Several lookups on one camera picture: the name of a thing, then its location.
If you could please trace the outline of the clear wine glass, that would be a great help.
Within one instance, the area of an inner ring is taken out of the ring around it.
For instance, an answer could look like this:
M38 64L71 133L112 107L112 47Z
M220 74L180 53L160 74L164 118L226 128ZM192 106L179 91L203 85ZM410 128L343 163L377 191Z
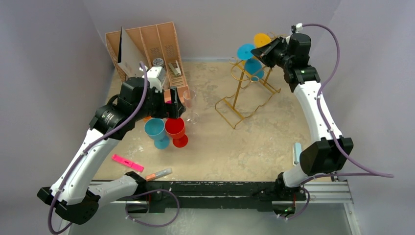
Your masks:
M199 115L195 112L196 109L196 93L194 90L184 91L184 104L186 112L183 115L185 121L189 124L196 124L199 121Z

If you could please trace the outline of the red wine glass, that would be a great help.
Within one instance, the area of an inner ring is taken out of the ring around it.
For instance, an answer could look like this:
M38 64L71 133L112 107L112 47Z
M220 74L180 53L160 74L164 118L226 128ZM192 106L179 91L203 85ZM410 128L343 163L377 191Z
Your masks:
M165 122L165 130L172 138L175 147L183 148L188 144L188 137L185 134L185 123L182 118L168 118Z

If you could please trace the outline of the yellow wine glass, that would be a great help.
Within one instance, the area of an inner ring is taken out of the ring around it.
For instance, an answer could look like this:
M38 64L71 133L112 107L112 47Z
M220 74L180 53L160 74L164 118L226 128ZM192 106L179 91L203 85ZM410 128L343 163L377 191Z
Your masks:
M258 33L254 36L254 45L256 48L263 47L270 42L270 36L265 33Z

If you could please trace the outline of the blue wine glass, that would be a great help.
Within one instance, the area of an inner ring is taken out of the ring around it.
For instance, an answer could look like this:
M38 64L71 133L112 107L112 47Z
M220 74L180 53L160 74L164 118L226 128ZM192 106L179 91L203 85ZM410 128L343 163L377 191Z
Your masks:
M253 44L243 44L238 48L236 55L244 62L244 69L252 76L252 81L259 81L264 77L264 70L261 62L251 53L253 49L255 49Z
M144 125L146 135L153 140L157 149L166 149L170 144L170 139L165 131L163 119L151 118Z

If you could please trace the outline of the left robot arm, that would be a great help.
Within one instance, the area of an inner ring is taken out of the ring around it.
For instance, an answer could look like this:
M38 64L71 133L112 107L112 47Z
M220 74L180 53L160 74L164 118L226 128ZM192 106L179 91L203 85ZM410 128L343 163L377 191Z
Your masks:
M169 89L170 102L155 82L131 77L121 85L120 92L106 105L98 108L90 121L85 139L63 175L50 187L38 191L38 198L70 224L84 224L99 208L121 198L140 200L146 194L146 180L128 172L121 178L97 188L90 183L109 153L136 122L146 118L179 118L185 106L176 87Z

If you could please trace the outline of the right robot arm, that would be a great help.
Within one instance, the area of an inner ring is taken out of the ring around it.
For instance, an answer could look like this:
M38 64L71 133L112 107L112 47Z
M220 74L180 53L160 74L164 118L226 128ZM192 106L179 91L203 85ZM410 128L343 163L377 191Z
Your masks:
M317 69L309 65L311 38L294 33L278 37L270 43L252 49L251 53L264 65L283 69L284 80L299 101L310 130L312 144L300 154L300 162L279 175L282 181L275 185L276 196L287 199L306 179L315 175L341 170L353 147L351 138L345 138L334 123L322 93Z

